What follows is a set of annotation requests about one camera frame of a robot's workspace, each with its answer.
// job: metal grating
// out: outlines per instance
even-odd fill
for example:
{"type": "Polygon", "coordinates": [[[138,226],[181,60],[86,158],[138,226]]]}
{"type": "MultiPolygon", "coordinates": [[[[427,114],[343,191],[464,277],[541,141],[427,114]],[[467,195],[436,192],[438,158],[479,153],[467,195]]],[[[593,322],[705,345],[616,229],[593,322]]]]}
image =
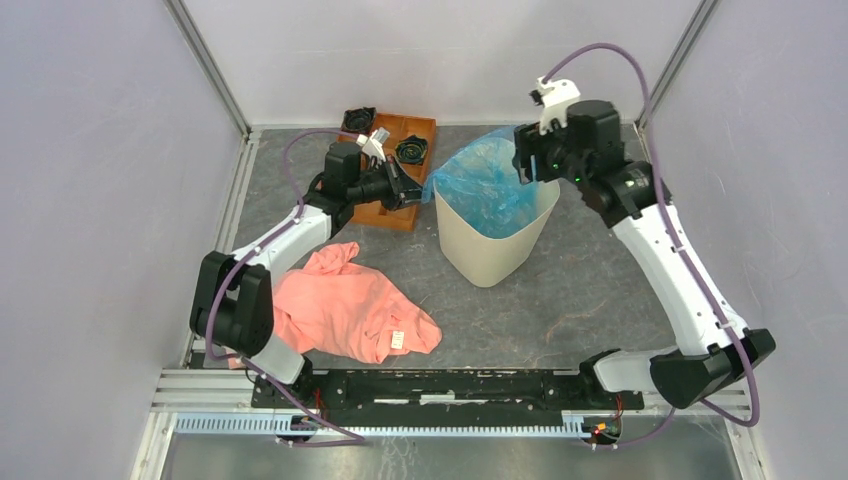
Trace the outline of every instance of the metal grating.
{"type": "MultiPolygon", "coordinates": [[[[337,435],[328,430],[292,427],[294,417],[302,415],[275,413],[181,413],[175,433],[227,435],[337,435]]],[[[562,426],[532,427],[350,427],[353,433],[366,437],[541,437],[581,438],[583,417],[563,415],[562,426]]]]}
{"type": "Polygon", "coordinates": [[[225,433],[230,435],[294,435],[292,415],[273,413],[181,413],[175,433],[225,433]]]}

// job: purple-gray wall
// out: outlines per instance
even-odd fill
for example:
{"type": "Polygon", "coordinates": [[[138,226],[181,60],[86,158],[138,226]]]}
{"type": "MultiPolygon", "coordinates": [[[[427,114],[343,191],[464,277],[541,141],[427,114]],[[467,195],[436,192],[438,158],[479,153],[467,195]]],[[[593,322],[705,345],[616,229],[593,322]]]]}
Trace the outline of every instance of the purple-gray wall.
{"type": "Polygon", "coordinates": [[[710,273],[778,350],[758,369],[774,478],[843,478],[848,3],[721,2],[654,122],[710,273]]]}
{"type": "Polygon", "coordinates": [[[239,134],[159,0],[3,2],[0,51],[0,478],[126,478],[239,134]]]}

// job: blue plastic bag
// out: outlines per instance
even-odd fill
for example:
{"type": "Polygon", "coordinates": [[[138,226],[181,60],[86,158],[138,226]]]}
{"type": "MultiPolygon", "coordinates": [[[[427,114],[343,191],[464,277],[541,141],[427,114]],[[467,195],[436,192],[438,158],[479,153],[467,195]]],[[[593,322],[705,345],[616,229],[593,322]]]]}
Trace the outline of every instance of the blue plastic bag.
{"type": "Polygon", "coordinates": [[[423,202],[438,189],[463,220],[489,238],[510,237],[533,222],[537,186],[518,180],[512,166],[513,130],[495,130],[456,152],[427,177],[423,202]]]}

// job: black fan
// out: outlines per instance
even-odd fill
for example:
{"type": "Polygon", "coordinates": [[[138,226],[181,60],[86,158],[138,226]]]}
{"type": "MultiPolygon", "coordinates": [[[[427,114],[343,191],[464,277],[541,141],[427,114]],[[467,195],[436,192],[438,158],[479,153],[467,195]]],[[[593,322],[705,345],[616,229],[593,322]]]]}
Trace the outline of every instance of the black fan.
{"type": "Polygon", "coordinates": [[[395,153],[400,163],[409,165],[423,163],[424,157],[427,155],[427,140],[415,135],[409,136],[398,142],[395,153]]]}
{"type": "Polygon", "coordinates": [[[373,107],[362,107],[345,111],[342,130],[349,133],[360,133],[368,135],[377,118],[377,109],[373,107]]]}

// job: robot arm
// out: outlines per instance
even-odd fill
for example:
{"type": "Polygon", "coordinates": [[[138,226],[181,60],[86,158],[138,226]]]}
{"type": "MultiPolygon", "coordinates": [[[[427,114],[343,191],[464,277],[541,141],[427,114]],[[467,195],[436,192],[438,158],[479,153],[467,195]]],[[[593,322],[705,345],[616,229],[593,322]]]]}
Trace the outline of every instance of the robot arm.
{"type": "MultiPolygon", "coordinates": [[[[668,315],[676,347],[653,352],[605,352],[589,360],[597,386],[605,391],[657,391],[671,405],[686,408],[739,380],[743,369],[727,335],[732,328],[756,366],[774,351],[768,330],[751,330],[720,294],[691,245],[689,257],[716,294],[730,320],[717,321],[698,284],[666,231],[656,198],[651,165],[625,159],[618,112],[609,102],[579,101],[567,80],[543,84],[531,96],[544,105],[538,123],[515,130],[513,164],[523,183],[565,178],[597,212],[645,272],[668,315]]],[[[663,186],[672,223],[680,225],[671,194],[663,186]]],[[[685,239],[682,227],[678,233],[685,239]]]]}
{"type": "Polygon", "coordinates": [[[194,333],[205,336],[224,278],[253,252],[229,285],[230,290],[239,289],[238,297],[225,298],[218,308],[211,340],[250,358],[285,384],[297,380],[305,359],[272,335],[272,287],[300,258],[338,233],[353,217],[357,204],[379,201],[387,210],[397,210],[421,201],[421,185],[394,157],[384,154],[387,137],[388,132],[379,129],[370,137],[360,135],[356,143],[333,143],[324,157],[324,171],[303,197],[300,215],[296,207],[249,245],[231,254],[211,252],[204,257],[189,320],[194,333]],[[293,223],[291,228],[279,234],[288,223],[293,223]]]}

